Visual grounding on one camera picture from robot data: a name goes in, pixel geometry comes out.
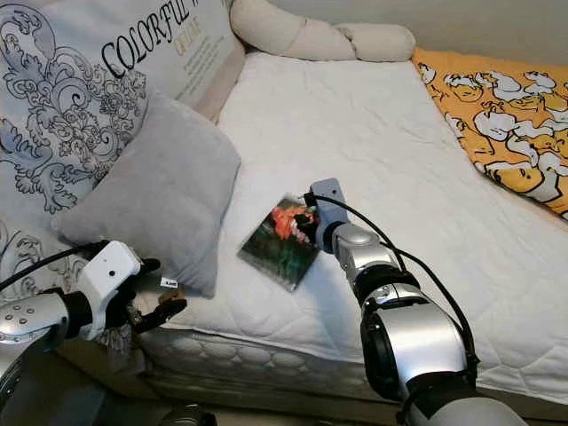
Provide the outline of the dark cover paperback book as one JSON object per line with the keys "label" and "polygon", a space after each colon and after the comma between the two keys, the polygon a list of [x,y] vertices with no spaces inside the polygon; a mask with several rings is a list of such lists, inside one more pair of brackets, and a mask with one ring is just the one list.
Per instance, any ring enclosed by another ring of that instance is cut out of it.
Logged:
{"label": "dark cover paperback book", "polygon": [[289,292],[299,288],[320,252],[301,223],[315,216],[296,196],[280,199],[241,244],[238,257]]}

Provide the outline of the grey square pillow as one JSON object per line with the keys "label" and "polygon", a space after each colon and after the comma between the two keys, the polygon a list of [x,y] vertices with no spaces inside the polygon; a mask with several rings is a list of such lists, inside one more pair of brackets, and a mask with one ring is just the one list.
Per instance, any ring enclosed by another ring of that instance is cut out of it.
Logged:
{"label": "grey square pillow", "polygon": [[195,295],[216,294],[220,231],[241,158],[207,117],[154,94],[101,182],[53,219],[67,242],[118,241]]}

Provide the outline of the orange cartoon egg print blanket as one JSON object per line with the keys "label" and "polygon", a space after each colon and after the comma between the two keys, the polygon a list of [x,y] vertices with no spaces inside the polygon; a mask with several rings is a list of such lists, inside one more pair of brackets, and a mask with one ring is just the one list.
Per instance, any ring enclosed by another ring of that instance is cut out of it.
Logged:
{"label": "orange cartoon egg print blanket", "polygon": [[568,65],[422,48],[411,61],[478,173],[568,222]]}

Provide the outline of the robot left leg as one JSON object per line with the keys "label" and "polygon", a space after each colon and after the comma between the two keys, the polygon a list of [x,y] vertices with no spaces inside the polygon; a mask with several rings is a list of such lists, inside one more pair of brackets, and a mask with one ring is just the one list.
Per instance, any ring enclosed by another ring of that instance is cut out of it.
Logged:
{"label": "robot left leg", "polygon": [[160,418],[157,426],[217,426],[217,418],[202,406],[190,403],[171,408]]}

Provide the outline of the quilted grey mattress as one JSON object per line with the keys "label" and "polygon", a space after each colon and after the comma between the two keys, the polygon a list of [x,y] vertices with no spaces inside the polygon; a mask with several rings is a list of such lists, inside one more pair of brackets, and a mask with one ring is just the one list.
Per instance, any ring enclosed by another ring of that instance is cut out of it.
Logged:
{"label": "quilted grey mattress", "polygon": [[[480,392],[527,421],[568,426],[568,337],[476,328]],[[153,361],[147,380],[179,400],[232,394],[236,406],[390,423],[398,406],[378,397],[360,361],[326,359],[284,346],[196,330],[159,328],[139,338]]]}

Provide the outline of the white quilted mattress pad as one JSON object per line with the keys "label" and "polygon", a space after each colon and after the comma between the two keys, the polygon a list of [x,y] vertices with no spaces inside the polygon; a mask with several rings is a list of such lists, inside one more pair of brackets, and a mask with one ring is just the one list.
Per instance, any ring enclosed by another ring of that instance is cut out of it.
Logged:
{"label": "white quilted mattress pad", "polygon": [[433,269],[474,334],[568,337],[567,220],[477,173],[409,62],[248,54],[218,126],[241,166],[216,294],[163,328],[364,364],[359,304],[332,256],[293,292],[238,257],[281,198],[337,178],[350,206]]}

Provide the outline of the beige twisted bolster pillow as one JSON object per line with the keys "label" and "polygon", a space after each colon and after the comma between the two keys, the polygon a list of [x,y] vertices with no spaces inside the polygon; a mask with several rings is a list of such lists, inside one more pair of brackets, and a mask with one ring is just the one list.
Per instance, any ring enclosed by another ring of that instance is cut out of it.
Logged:
{"label": "beige twisted bolster pillow", "polygon": [[284,11],[268,0],[232,0],[234,34],[257,50],[311,61],[409,61],[417,42],[405,26],[342,23]]}

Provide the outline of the white ornament print headboard cover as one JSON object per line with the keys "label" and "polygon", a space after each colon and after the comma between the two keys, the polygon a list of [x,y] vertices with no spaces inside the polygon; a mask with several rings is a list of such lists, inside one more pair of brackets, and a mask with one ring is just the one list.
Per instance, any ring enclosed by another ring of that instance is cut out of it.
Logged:
{"label": "white ornament print headboard cover", "polygon": [[244,46],[225,0],[11,0],[0,9],[3,276],[72,248],[72,209],[138,134],[154,94],[216,124]]}

